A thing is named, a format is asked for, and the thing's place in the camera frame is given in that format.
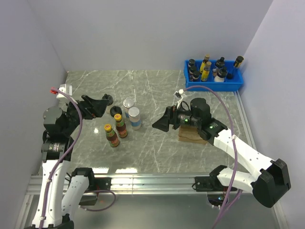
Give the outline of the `black cap shaker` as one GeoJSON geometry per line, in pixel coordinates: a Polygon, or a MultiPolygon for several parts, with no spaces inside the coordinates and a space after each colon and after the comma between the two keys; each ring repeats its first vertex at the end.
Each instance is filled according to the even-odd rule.
{"type": "Polygon", "coordinates": [[[122,110],[119,106],[113,106],[111,109],[110,109],[110,115],[111,117],[114,117],[116,114],[120,114],[122,115],[122,110]]]}
{"type": "Polygon", "coordinates": [[[102,99],[108,101],[107,106],[111,106],[113,104],[113,97],[110,94],[104,94],[102,99]]]}

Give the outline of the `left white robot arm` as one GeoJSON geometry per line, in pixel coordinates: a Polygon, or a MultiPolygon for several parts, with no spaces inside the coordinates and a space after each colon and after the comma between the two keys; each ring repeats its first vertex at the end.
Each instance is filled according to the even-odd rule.
{"type": "Polygon", "coordinates": [[[85,192],[97,189],[92,168],[75,169],[67,192],[64,183],[76,141],[71,137],[83,120],[104,115],[112,96],[105,94],[95,100],[82,95],[81,100],[69,102],[64,111],[58,106],[43,113],[44,127],[42,152],[42,184],[38,207],[31,223],[32,229],[72,229],[73,216],[85,192]]]}

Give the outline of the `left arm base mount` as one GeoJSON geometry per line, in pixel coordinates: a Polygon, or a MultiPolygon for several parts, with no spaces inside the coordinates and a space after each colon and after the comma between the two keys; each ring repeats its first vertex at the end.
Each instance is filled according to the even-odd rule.
{"type": "Polygon", "coordinates": [[[110,177],[98,177],[95,178],[93,186],[89,186],[83,194],[79,205],[80,206],[94,206],[98,200],[98,193],[90,193],[94,190],[110,190],[111,178],[110,177]]]}

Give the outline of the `red sauce bottle yellow cap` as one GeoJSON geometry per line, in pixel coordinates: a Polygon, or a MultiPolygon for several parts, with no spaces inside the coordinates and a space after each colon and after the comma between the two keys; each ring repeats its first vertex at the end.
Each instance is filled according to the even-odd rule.
{"type": "Polygon", "coordinates": [[[115,114],[115,126],[120,138],[125,138],[128,135],[126,124],[121,114],[115,114]]]}

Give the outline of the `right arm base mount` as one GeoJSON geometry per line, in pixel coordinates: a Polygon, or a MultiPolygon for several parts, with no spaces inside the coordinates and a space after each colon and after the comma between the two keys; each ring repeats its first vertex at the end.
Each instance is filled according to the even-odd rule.
{"type": "Polygon", "coordinates": [[[223,186],[217,179],[216,173],[210,173],[208,177],[195,177],[192,189],[196,192],[207,192],[208,202],[212,207],[221,208],[228,187],[223,186]]]}

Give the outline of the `silver lid jar blue label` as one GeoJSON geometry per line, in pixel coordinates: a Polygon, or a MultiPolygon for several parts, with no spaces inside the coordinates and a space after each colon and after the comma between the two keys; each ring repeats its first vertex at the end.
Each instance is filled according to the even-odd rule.
{"type": "Polygon", "coordinates": [[[141,127],[140,110],[137,107],[132,107],[128,111],[129,120],[133,130],[138,130],[141,127]]]}

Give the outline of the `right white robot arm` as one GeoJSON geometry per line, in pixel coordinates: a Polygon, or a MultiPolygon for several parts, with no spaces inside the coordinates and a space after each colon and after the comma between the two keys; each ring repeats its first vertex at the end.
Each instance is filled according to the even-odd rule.
{"type": "Polygon", "coordinates": [[[247,170],[234,172],[218,166],[210,173],[212,189],[221,190],[232,183],[234,188],[252,193],[260,204],[271,208],[291,188],[286,162],[262,155],[233,135],[226,125],[212,117],[205,99],[191,100],[189,110],[175,105],[166,107],[164,115],[152,127],[168,132],[170,126],[177,129],[181,125],[195,127],[204,141],[237,159],[247,170]]]}

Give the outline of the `black cap shaker front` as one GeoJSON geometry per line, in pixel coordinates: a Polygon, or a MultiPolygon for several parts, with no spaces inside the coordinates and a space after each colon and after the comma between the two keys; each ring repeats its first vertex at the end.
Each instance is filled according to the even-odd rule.
{"type": "Polygon", "coordinates": [[[120,114],[122,115],[122,110],[119,106],[113,106],[111,109],[110,109],[110,115],[111,117],[114,117],[116,114],[120,114]]]}

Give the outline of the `red sauce bottle front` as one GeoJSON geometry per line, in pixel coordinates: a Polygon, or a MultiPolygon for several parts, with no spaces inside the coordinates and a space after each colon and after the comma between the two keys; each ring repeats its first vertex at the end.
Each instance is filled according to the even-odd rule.
{"type": "Polygon", "coordinates": [[[110,143],[111,147],[117,147],[120,143],[117,134],[113,130],[112,126],[110,124],[106,124],[104,126],[106,138],[110,143]]]}

